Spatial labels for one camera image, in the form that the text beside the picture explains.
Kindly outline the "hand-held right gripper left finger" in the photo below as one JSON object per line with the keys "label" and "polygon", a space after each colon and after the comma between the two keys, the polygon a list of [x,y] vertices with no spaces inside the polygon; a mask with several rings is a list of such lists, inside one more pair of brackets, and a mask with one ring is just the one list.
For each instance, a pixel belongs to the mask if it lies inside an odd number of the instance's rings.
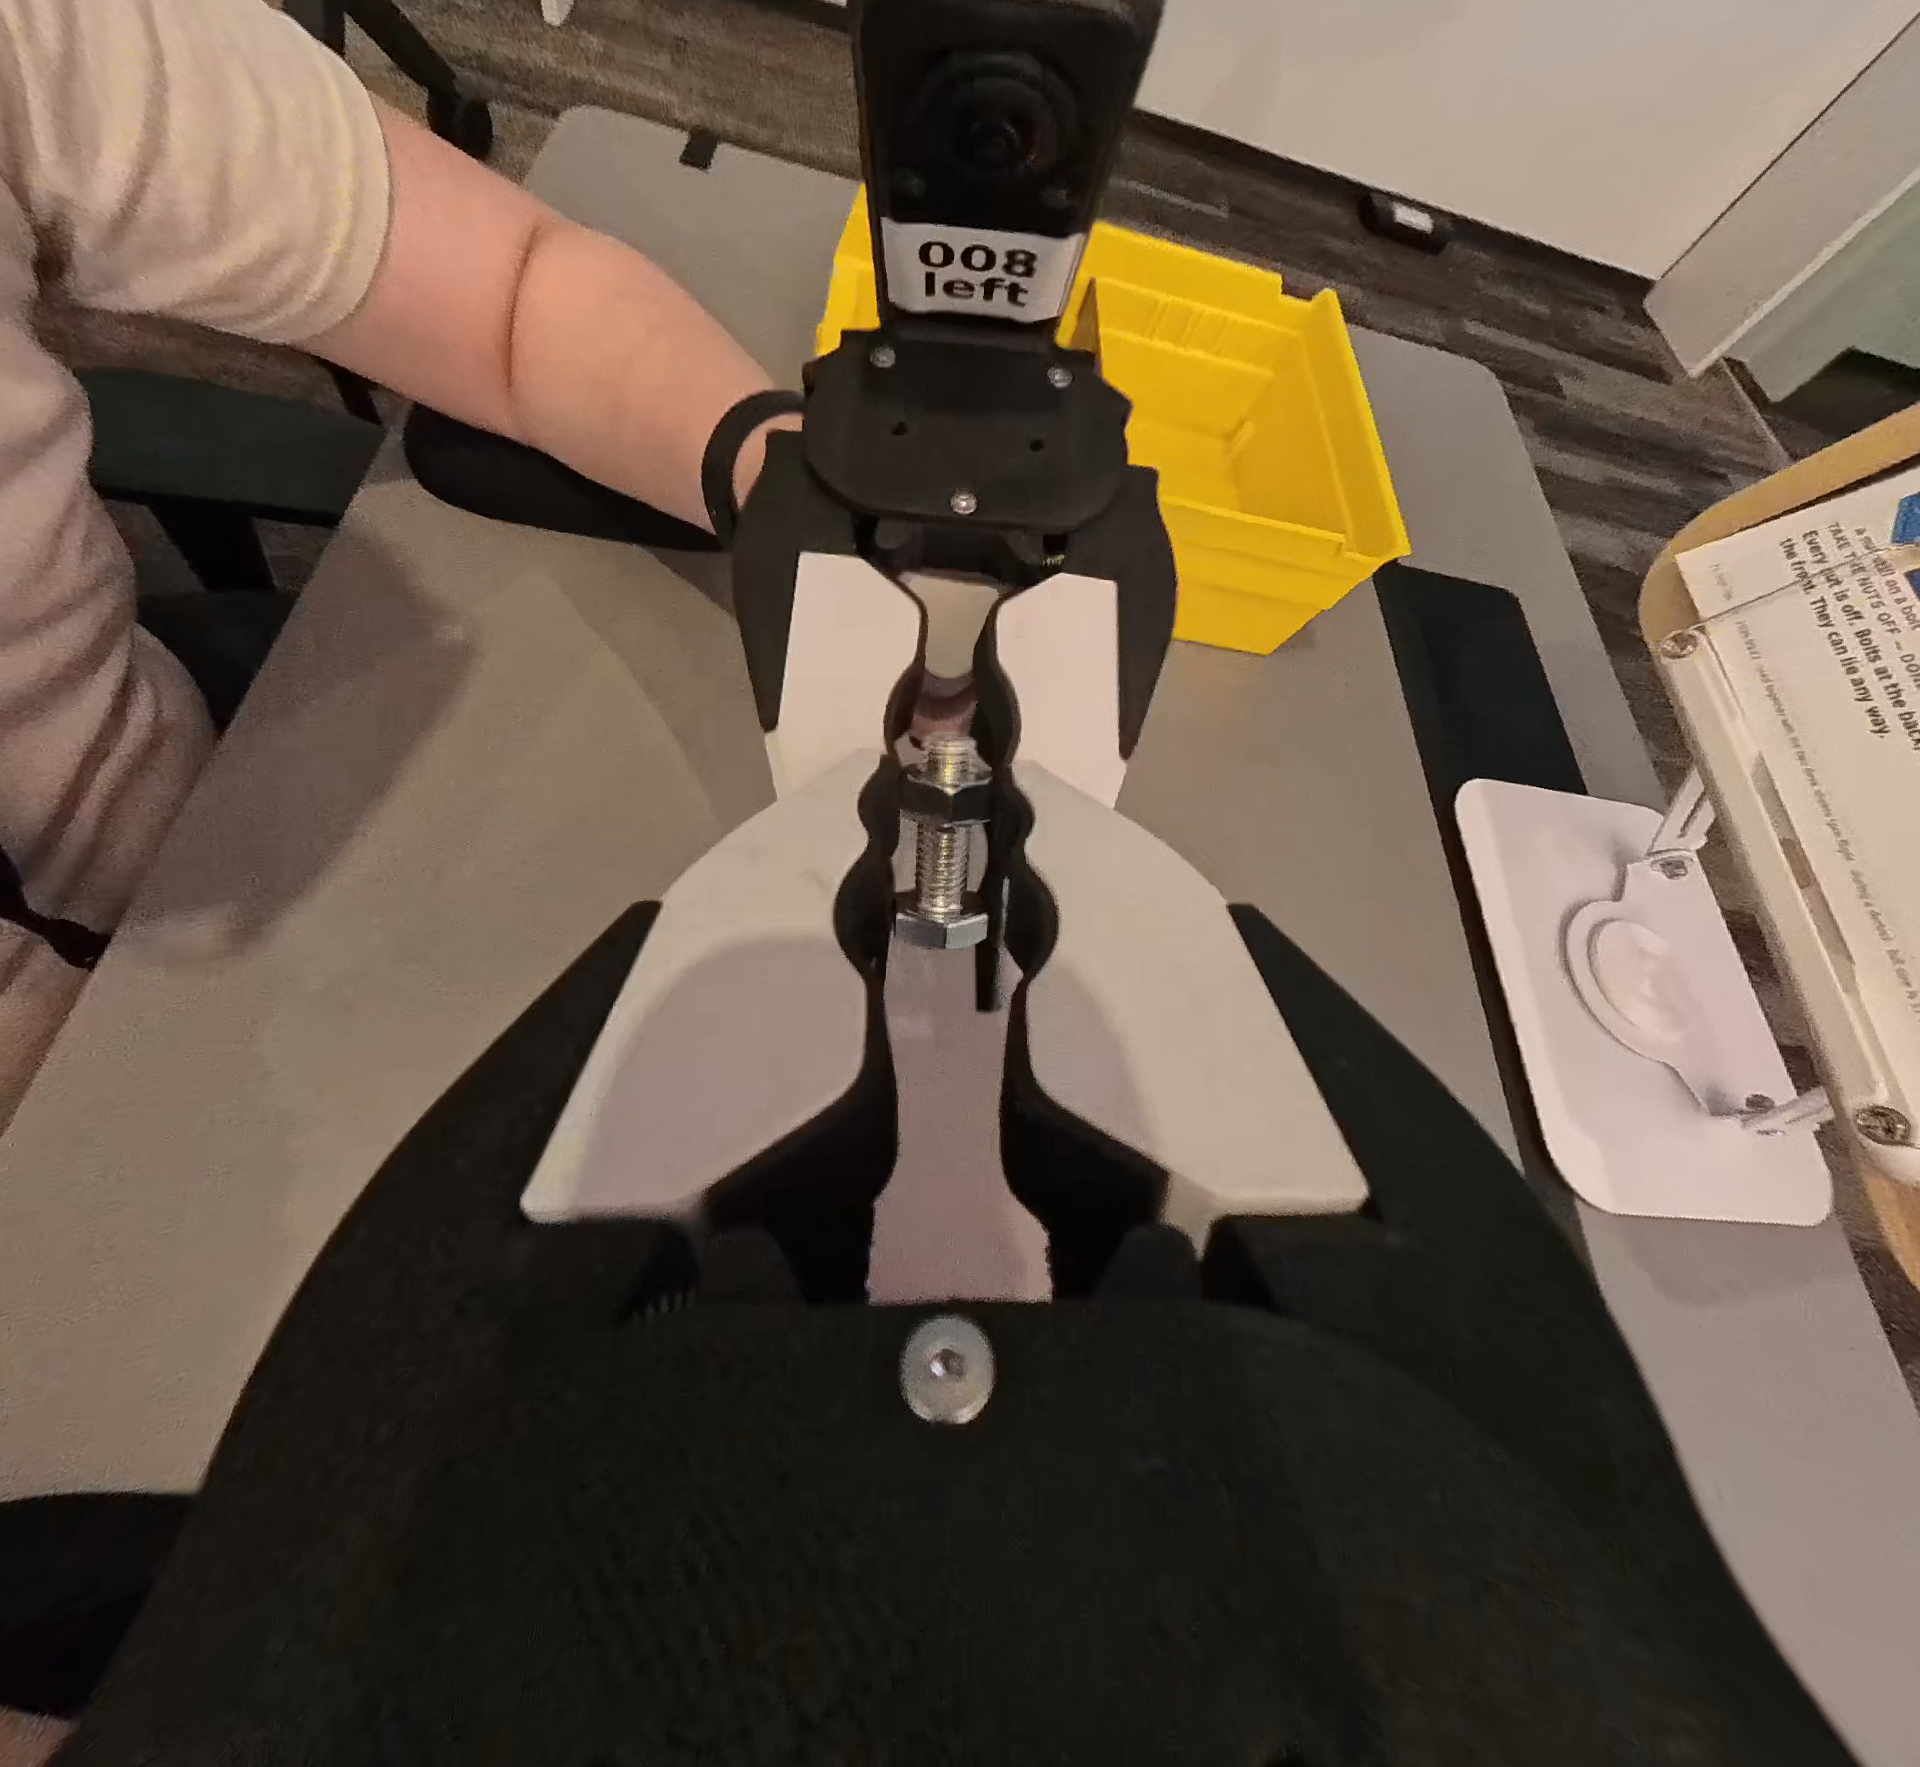
{"label": "hand-held right gripper left finger", "polygon": [[531,1221],[875,1223],[900,1151],[898,775],[880,747],[846,753],[672,883],[526,1181]]}

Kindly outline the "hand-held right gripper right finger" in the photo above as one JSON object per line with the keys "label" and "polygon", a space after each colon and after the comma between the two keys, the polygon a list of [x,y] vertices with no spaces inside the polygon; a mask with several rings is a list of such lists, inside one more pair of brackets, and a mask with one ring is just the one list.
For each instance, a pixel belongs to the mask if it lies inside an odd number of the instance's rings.
{"label": "hand-held right gripper right finger", "polygon": [[1043,1227],[1214,1227],[1370,1187],[1229,901],[1043,763],[1001,785],[1001,1159]]}

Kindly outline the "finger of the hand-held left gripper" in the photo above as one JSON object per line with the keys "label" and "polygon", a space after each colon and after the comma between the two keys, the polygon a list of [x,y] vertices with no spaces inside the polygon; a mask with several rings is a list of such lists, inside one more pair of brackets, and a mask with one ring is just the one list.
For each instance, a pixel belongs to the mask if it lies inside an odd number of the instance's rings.
{"label": "finger of the hand-held left gripper", "polygon": [[897,695],[925,669],[925,603],[867,559],[805,551],[795,593],[770,727],[778,801],[853,763],[875,771],[900,737]]}
{"label": "finger of the hand-held left gripper", "polygon": [[1113,811],[1128,771],[1121,743],[1121,603],[1115,579],[1055,575],[1008,593],[980,633],[983,723],[995,789],[1024,793],[1043,771]]}

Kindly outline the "silver hex bolt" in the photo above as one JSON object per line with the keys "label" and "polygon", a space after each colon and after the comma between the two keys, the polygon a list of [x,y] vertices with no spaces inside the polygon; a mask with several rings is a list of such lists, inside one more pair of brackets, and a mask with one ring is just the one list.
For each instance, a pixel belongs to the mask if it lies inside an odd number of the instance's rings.
{"label": "silver hex bolt", "polygon": [[[992,775],[989,761],[967,733],[928,741],[920,761],[909,771],[914,769],[955,777]],[[973,887],[973,845],[986,823],[946,825],[907,815],[903,819],[913,831],[914,879],[897,895],[895,937],[913,947],[945,953],[980,945],[991,931],[991,913]]]}

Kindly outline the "yellow plastic bin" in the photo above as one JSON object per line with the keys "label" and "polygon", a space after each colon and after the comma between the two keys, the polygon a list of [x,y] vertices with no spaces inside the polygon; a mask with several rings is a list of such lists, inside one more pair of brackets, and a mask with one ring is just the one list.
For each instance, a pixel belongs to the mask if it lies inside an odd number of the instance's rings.
{"label": "yellow plastic bin", "polygon": [[1158,475],[1173,635],[1269,655],[1411,551],[1341,302],[1113,222],[1091,240],[1060,339],[1092,300],[1128,457]]}

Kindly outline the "wooden display board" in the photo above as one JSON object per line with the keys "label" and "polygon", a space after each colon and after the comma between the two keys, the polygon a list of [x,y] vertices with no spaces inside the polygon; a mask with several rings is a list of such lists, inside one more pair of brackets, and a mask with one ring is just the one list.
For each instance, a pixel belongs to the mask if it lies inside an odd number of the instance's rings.
{"label": "wooden display board", "polygon": [[[1698,513],[1669,539],[1646,569],[1639,599],[1639,627],[1646,649],[1656,655],[1669,635],[1696,623],[1696,603],[1679,569],[1683,553],[1813,505],[1864,483],[1872,475],[1899,471],[1916,461],[1916,451],[1919,407],[1911,405],[1855,435],[1826,443],[1809,457],[1791,461],[1775,475],[1741,487]],[[1765,993],[1775,995],[1771,1015],[1787,1019],[1794,1049],[1816,1073],[1826,1073],[1826,1053],[1816,1045],[1813,1007],[1797,973],[1788,967],[1784,941],[1777,933],[1778,919],[1765,911],[1763,887],[1734,837],[1722,835],[1722,843],[1730,857],[1719,867],[1712,881],[1714,887],[1728,885],[1733,889],[1733,895],[1722,903],[1745,921],[1745,925],[1736,925],[1736,941],[1743,943],[1750,931],[1754,941],[1765,947],[1766,967],[1761,985]],[[1840,1187],[1844,1231],[1855,1235],[1872,1227],[1870,1245],[1874,1251],[1882,1251],[1885,1261],[1897,1265],[1911,1287],[1919,1287],[1916,1189],[1878,1173],[1849,1127],[1831,1129],[1828,1141],[1834,1147],[1844,1147],[1838,1155],[1844,1177]]]}

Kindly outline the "dark office chair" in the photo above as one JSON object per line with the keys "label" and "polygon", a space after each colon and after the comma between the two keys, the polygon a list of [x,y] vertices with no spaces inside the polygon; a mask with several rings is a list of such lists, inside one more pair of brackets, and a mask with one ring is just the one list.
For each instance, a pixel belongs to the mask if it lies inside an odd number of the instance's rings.
{"label": "dark office chair", "polygon": [[93,367],[91,481],[146,511],[192,587],[145,589],[141,623],[227,729],[286,625],[258,523],[335,529],[385,439],[378,419],[204,379]]}

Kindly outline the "printed instruction sheet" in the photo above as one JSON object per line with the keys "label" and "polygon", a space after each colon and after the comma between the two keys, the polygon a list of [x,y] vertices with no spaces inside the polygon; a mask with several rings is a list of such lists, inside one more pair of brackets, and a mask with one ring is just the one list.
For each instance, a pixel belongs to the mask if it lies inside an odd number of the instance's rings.
{"label": "printed instruction sheet", "polygon": [[1705,641],[1825,907],[1870,1073],[1847,1113],[1916,1155],[1916,467],[1683,551]]}

